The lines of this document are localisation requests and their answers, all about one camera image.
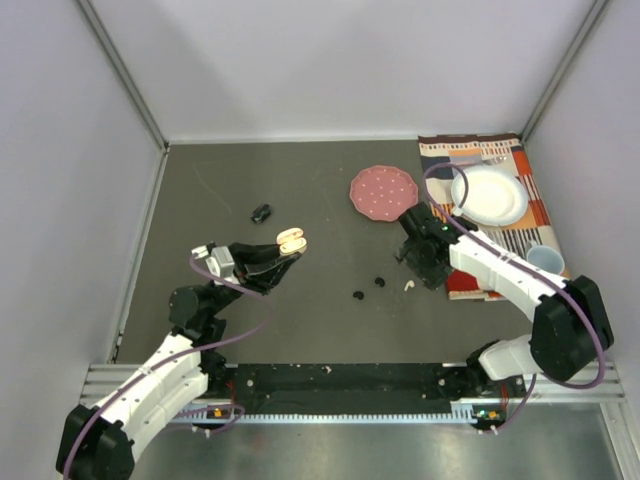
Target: patterned cloth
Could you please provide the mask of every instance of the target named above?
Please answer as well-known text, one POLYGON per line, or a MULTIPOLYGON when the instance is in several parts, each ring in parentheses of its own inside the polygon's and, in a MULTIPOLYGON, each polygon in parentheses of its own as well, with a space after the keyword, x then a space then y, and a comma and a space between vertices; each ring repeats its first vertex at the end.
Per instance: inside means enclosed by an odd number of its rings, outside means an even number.
MULTIPOLYGON (((529 240, 535 240, 541 245, 548 245, 560 251, 549 215, 533 179, 529 159, 516 134, 418 137, 418 145, 423 171, 438 163, 468 164, 481 163, 483 160, 491 162, 495 159, 499 163, 490 165, 491 168, 499 168, 515 175, 529 196, 529 206, 524 216, 512 225, 506 227, 478 225, 478 227, 494 242, 522 258, 525 257, 525 245, 529 240)), ((433 178, 427 180, 429 192, 449 213, 454 208, 451 199, 451 183, 454 175, 457 173, 452 169, 443 168, 436 171, 433 178)), ((436 216, 442 218, 433 207, 432 210, 436 216)), ((563 275, 568 277, 568 272, 565 270, 563 275)), ((474 277, 459 271, 455 271, 447 280, 447 292, 452 300, 502 298, 495 292, 483 291, 474 277)))

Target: robotic arm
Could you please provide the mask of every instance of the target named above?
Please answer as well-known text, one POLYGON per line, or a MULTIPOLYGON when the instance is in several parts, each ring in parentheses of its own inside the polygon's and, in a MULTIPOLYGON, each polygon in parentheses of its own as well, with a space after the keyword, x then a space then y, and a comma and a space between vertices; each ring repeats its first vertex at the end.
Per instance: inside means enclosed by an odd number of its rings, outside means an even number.
MULTIPOLYGON (((211 274, 226 284, 267 295, 301 257, 306 244, 302 230, 294 228, 278 235, 272 245, 209 244, 194 249, 192 259, 205 260, 211 274)), ((205 392, 220 389, 226 359, 213 348, 199 351, 198 347, 221 340, 226 321, 217 315, 242 296, 223 282, 180 287, 171 294, 169 321, 174 327, 151 358, 93 408, 78 405, 68 415, 56 461, 58 472, 63 472, 89 420, 113 396, 119 398, 82 440, 71 464, 73 480, 126 480, 147 445, 178 412, 205 392), (176 355, 185 351, 189 353, 176 355), (162 362, 166 364, 157 368, 162 362), (135 385, 122 392, 131 382, 135 385)))
POLYGON ((533 323, 530 335, 493 342, 470 356, 469 367, 479 369, 481 377, 497 381, 514 375, 545 373, 564 382, 596 358, 589 333, 566 300, 513 263, 535 270, 563 289, 586 313, 602 349, 607 350, 613 344, 602 297, 592 280, 584 276, 567 280, 536 269, 496 245, 471 222, 456 220, 499 255, 443 223, 426 204, 419 203, 400 217, 409 238, 396 252, 396 259, 405 261, 430 289, 442 285, 453 269, 473 275, 516 305, 533 323))

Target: white plate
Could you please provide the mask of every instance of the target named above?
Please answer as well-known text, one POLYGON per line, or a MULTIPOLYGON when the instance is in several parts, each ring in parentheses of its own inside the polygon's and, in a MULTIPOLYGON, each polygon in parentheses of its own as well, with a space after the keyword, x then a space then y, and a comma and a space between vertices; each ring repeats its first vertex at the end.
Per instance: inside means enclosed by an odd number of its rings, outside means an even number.
POLYGON ((451 184, 451 197, 456 204, 454 214, 463 213, 474 222, 495 227, 511 225, 524 216, 529 197, 512 174, 484 165, 467 168, 464 173, 469 179, 469 196, 460 209, 464 182, 457 175, 451 184))

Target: metal corner post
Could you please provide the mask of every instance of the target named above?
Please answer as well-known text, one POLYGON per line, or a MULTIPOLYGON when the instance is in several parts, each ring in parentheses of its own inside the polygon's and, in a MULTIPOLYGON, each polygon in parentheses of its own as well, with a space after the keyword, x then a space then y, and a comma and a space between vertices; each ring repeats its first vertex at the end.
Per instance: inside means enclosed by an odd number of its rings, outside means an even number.
POLYGON ((544 89, 542 96, 538 100, 538 103, 536 103, 536 106, 533 109, 533 112, 529 116, 527 123, 522 129, 522 133, 520 134, 520 137, 522 138, 523 143, 526 143, 533 135, 533 132, 537 128, 538 124, 540 123, 540 120, 542 119, 544 113, 551 105, 551 101, 555 98, 555 95, 558 92, 559 87, 566 80, 569 74, 569 71, 571 69, 571 66, 575 62, 579 53, 584 48, 587 40, 589 39, 593 31, 596 29, 599 22, 604 17, 606 9, 610 3, 611 3, 611 0, 594 0, 593 4, 591 5, 591 8, 589 9, 589 12, 587 13, 587 16, 585 17, 584 21, 580 25, 580 28, 578 29, 576 36, 571 41, 569 48, 567 49, 564 56, 562 57, 562 60, 560 60, 558 67, 553 73, 553 76, 551 77, 551 79, 549 80, 549 83, 544 89))
POLYGON ((118 81, 122 85, 122 88, 127 94, 127 97, 129 97, 129 100, 140 116, 140 119, 144 123, 145 127, 149 131, 149 134, 153 138, 154 142, 158 145, 158 148, 166 151, 169 143, 162 134, 158 123, 153 118, 151 110, 149 110, 147 103, 140 94, 140 90, 138 90, 138 87, 133 81, 133 78, 131 77, 127 66, 122 60, 122 57, 120 57, 118 50, 113 44, 113 41, 111 40, 109 33, 102 23, 102 20, 100 20, 98 12, 91 3, 91 0, 72 1, 76 4, 78 9, 82 13, 82 16, 84 17, 89 29, 98 41, 98 44, 100 45, 100 48, 102 49, 107 61, 113 68, 118 81))

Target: plate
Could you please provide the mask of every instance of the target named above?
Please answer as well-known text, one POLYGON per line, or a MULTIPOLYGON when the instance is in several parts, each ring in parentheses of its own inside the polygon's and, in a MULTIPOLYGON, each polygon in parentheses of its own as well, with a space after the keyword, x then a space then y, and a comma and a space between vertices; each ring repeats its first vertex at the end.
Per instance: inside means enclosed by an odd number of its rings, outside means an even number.
POLYGON ((465 169, 469 179, 469 196, 459 208, 464 194, 464 182, 457 175, 451 184, 451 198, 456 204, 454 214, 464 214, 474 222, 503 227, 520 220, 529 206, 529 196, 518 179, 495 167, 478 166, 465 169))
POLYGON ((399 168, 375 165, 351 181, 349 197, 356 210, 371 220, 394 222, 418 203, 418 186, 399 168))

